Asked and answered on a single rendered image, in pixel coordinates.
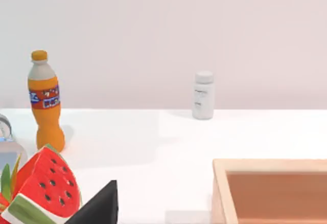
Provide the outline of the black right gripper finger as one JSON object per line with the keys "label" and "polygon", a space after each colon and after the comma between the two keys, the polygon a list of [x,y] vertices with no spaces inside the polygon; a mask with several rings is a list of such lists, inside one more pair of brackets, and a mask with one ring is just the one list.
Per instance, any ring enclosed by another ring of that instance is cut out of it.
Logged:
{"label": "black right gripper finger", "polygon": [[118,186],[111,180],[64,224],[118,224]]}

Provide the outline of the clear bottle with grey cap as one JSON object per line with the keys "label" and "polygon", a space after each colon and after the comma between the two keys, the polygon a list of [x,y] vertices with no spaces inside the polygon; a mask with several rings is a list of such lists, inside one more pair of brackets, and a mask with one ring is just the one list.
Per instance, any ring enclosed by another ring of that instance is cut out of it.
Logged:
{"label": "clear bottle with grey cap", "polygon": [[10,166],[11,170],[14,168],[19,156],[18,169],[28,160],[27,152],[13,135],[8,118],[0,114],[0,176],[6,164]]}

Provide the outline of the white pill bottle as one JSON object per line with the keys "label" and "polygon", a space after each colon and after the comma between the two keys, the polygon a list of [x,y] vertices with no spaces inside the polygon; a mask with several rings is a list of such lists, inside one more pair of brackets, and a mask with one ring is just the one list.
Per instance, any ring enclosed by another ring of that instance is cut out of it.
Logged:
{"label": "white pill bottle", "polygon": [[195,74],[192,115],[195,119],[208,120],[214,115],[214,75],[210,71]]}

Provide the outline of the orange soda bottle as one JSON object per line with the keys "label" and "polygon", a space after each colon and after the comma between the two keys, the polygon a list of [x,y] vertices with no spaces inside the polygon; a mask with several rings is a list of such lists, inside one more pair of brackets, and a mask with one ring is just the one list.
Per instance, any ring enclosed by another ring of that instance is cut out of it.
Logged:
{"label": "orange soda bottle", "polygon": [[61,99],[57,75],[48,63],[45,50],[31,53],[32,68],[28,90],[32,113],[37,123],[37,148],[50,144],[58,152],[65,147],[65,136],[59,124]]}

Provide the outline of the red fruit with green leaves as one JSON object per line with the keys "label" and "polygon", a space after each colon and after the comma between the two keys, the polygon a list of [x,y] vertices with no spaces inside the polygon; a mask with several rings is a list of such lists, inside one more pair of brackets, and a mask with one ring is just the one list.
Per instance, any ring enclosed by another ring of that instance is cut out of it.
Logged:
{"label": "red fruit with green leaves", "polygon": [[3,167],[0,176],[0,214],[13,202],[20,159],[21,154],[17,157],[13,170],[10,169],[9,164]]}

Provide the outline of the salmon-coloured shallow box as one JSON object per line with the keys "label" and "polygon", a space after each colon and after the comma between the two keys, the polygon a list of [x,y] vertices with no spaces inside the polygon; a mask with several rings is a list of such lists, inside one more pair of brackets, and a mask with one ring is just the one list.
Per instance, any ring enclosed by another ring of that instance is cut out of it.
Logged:
{"label": "salmon-coloured shallow box", "polygon": [[211,224],[327,224],[327,159],[214,159]]}

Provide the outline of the watermelon slice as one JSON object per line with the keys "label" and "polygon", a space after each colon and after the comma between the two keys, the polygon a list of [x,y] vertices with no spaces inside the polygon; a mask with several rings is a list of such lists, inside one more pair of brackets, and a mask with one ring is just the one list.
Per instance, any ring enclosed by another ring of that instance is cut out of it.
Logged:
{"label": "watermelon slice", "polygon": [[18,170],[13,197],[0,224],[64,224],[82,207],[73,172],[49,144]]}

